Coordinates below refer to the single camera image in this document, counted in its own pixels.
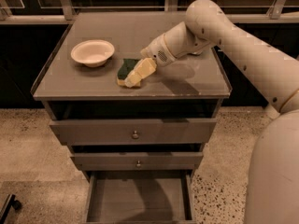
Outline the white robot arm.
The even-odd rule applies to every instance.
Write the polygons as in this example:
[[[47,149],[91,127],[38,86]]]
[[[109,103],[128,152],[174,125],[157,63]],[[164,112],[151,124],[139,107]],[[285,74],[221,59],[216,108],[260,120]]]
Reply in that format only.
[[[133,87],[157,67],[212,45],[224,52],[278,113],[299,109],[299,61],[235,26],[210,0],[191,3],[183,22],[142,49],[143,58],[124,84]]]

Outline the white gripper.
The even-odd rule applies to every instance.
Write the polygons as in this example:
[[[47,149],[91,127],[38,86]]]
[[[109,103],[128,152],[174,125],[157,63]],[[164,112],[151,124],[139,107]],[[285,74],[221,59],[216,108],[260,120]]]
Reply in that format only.
[[[143,79],[153,74],[157,65],[167,66],[177,59],[166,33],[153,39],[140,53],[145,59],[141,59],[124,80],[128,88],[138,85]]]

